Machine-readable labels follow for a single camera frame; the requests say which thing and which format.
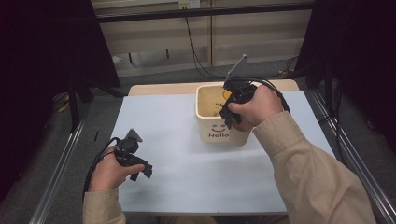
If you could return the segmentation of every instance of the metal rail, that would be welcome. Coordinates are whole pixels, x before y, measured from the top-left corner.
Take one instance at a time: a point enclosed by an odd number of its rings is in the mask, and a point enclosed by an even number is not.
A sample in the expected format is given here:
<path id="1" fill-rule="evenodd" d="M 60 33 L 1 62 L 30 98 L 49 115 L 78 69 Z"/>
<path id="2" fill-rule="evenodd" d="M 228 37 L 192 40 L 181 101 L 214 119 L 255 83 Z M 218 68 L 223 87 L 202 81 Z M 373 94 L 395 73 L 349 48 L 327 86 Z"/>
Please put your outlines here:
<path id="1" fill-rule="evenodd" d="M 312 9 L 315 2 L 289 3 L 275 5 L 259 5 L 247 7 L 208 7 L 185 10 L 169 10 L 159 12 L 125 13 L 125 14 L 106 14 L 96 16 L 99 23 L 119 22 L 119 21 L 148 21 L 159 19 L 219 16 L 232 14 L 246 14 L 258 12 L 278 12 Z"/>
<path id="2" fill-rule="evenodd" d="M 311 92 L 318 108 L 320 109 L 323 115 L 328 116 L 329 113 L 324 105 L 324 99 L 318 91 Z M 346 133 L 338 125 L 337 127 L 337 120 L 336 119 L 329 119 L 328 122 L 330 128 L 332 129 L 334 135 L 337 135 L 337 128 L 338 128 L 338 135 L 340 146 L 347 155 L 349 161 L 351 162 L 353 168 L 356 171 L 356 175 L 360 178 L 361 183 L 366 188 L 367 192 L 373 199 L 374 203 L 378 207 L 379 211 L 382 213 L 383 218 L 389 224 L 396 224 L 396 210 L 393 207 L 392 203 L 390 202 L 388 196 L 385 194 L 384 190 L 381 189 L 379 184 L 374 179 L 373 175 L 370 173 L 369 169 L 364 164 L 363 160 L 359 156 L 356 148 L 353 147 L 352 143 L 348 139 Z"/>
<path id="3" fill-rule="evenodd" d="M 64 147 L 64 152 L 62 153 L 62 156 L 56 165 L 55 171 L 52 174 L 47 188 L 44 191 L 44 194 L 41 196 L 40 202 L 38 203 L 38 206 L 29 221 L 30 224 L 43 224 L 45 222 L 53 200 L 55 199 L 56 193 L 58 192 L 62 178 L 64 177 L 64 171 L 67 167 L 67 164 L 69 163 L 69 160 L 73 154 L 73 150 L 81 134 L 90 105 L 91 104 L 85 104 L 83 107 L 81 120 L 77 128 L 72 133 L 70 133 L 66 146 Z"/>

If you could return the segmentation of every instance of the white tabletop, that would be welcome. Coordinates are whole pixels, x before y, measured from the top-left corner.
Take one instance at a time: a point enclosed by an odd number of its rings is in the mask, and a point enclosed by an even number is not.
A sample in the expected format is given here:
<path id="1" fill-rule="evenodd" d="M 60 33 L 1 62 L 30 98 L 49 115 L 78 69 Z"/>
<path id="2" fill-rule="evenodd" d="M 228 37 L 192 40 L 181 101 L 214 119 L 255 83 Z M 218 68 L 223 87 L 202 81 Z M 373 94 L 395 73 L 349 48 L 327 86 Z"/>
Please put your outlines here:
<path id="1" fill-rule="evenodd" d="M 303 133 L 329 154 L 332 150 L 302 91 L 284 92 Z M 194 115 L 193 94 L 124 98 L 112 136 L 135 128 L 143 143 L 136 156 L 153 165 L 120 186 L 125 213 L 152 215 L 252 215 L 285 213 L 272 164 L 251 134 L 243 147 L 204 143 Z"/>

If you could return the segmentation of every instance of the sleeve cuff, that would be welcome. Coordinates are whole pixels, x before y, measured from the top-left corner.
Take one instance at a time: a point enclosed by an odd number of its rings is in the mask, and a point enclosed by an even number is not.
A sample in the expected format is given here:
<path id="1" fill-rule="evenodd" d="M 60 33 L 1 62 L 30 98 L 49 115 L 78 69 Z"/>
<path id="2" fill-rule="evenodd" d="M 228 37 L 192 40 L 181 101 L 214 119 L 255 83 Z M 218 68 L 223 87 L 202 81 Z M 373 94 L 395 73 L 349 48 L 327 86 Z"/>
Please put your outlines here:
<path id="1" fill-rule="evenodd" d="M 278 113 L 265 120 L 253 129 L 253 133 L 270 158 L 305 140 L 300 127 L 287 111 Z"/>
<path id="2" fill-rule="evenodd" d="M 86 192 L 83 205 L 84 223 L 118 223 L 125 219 L 118 202 L 119 190 Z"/>

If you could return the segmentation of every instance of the jacket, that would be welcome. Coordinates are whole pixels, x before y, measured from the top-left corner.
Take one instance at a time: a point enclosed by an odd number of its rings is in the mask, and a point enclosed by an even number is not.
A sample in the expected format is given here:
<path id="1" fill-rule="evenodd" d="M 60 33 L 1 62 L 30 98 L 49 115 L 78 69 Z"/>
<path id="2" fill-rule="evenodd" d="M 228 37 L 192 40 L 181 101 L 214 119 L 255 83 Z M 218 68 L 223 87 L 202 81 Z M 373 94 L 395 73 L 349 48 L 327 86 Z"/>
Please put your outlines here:
<path id="1" fill-rule="evenodd" d="M 341 162 L 312 145 L 288 112 L 253 129 L 269 155 L 292 224 L 376 223 L 360 180 Z M 118 189 L 87 192 L 84 223 L 125 223 Z"/>

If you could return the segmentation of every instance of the right hand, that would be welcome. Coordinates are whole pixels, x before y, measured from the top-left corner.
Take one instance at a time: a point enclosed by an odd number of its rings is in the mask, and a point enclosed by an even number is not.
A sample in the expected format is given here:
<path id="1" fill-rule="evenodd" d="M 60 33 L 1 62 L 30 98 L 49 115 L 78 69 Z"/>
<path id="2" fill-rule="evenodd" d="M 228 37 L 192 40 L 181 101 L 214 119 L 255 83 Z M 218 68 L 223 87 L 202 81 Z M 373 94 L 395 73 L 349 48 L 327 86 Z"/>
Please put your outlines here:
<path id="1" fill-rule="evenodd" d="M 264 85 L 257 88 L 249 102 L 242 105 L 229 103 L 228 108 L 234 113 L 240 114 L 253 126 L 257 126 L 283 111 L 282 103 L 276 92 Z"/>

